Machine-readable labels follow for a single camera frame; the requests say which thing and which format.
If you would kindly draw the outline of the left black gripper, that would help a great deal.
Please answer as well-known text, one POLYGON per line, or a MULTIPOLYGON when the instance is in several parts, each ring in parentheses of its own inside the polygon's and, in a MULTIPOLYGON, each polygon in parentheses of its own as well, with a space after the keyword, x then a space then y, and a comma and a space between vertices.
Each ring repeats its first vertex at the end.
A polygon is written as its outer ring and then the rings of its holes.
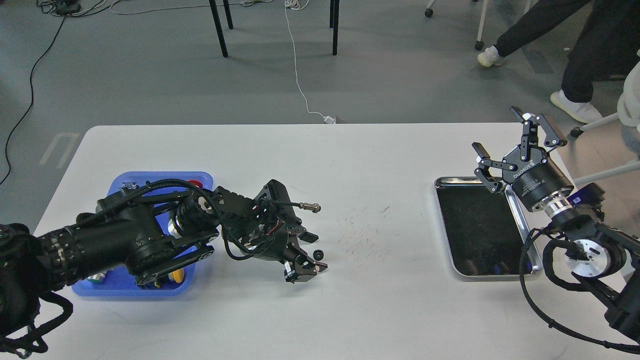
POLYGON ((301 249, 298 239, 313 244, 319 237, 302 226, 302 219, 297 216, 291 222, 280 218, 278 228, 271 234, 264 218, 250 221, 247 230, 247 249, 254 251, 252 256, 284 263, 284 278, 288 283, 309 281, 329 268, 301 249))

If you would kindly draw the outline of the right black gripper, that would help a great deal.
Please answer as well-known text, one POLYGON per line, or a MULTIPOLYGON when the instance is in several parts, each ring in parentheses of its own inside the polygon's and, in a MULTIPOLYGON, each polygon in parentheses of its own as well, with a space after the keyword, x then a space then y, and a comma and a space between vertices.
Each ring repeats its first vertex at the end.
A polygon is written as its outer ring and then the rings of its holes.
POLYGON ((563 147, 569 141, 555 122, 543 114, 523 112, 514 105, 509 110, 523 125, 519 145, 505 155, 506 162, 498 162, 480 142, 473 142, 471 147, 478 155, 474 174, 492 194, 503 193, 505 180, 525 208, 537 212, 541 210, 539 203, 547 196, 557 191, 567 196, 575 188, 547 152, 548 148, 563 147), (503 180, 491 175, 491 168, 503 170, 503 180))

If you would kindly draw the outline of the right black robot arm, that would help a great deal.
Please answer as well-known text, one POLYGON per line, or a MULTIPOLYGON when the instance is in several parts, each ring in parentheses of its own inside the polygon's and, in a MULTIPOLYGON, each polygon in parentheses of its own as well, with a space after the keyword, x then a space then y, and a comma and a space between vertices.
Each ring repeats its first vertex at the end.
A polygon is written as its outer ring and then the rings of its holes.
POLYGON ((493 160, 481 143, 474 142, 478 167, 474 173, 492 194, 510 187, 528 212, 544 211, 545 228, 531 230, 518 262, 519 282, 530 307, 549 328, 599 346, 639 353, 640 285, 637 237, 604 222, 604 191, 596 183, 575 190, 572 182, 550 157, 549 150, 567 145, 553 121, 542 114, 510 108, 523 125, 521 139, 500 161, 493 160), (572 292, 589 292, 606 307, 608 325, 634 341, 633 345, 601 341, 578 333, 552 319, 535 305, 524 280, 525 255, 534 241, 546 235, 542 252, 545 275, 572 292))

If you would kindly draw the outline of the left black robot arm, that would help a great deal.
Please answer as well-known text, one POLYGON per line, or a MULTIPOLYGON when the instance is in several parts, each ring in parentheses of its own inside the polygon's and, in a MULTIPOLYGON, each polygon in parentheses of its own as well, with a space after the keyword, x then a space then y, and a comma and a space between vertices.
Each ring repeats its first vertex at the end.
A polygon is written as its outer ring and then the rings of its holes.
POLYGON ((124 265, 144 288, 212 255, 219 236, 234 260, 277 261, 286 282, 311 280, 328 266, 322 251, 301 248, 300 240, 314 243, 318 236, 295 208, 322 209, 292 202, 274 179, 249 198, 164 178, 110 194, 96 212, 43 235, 22 223, 2 224, 1 351, 23 359, 48 351, 43 336, 73 314, 73 304, 58 294, 62 287, 124 265))

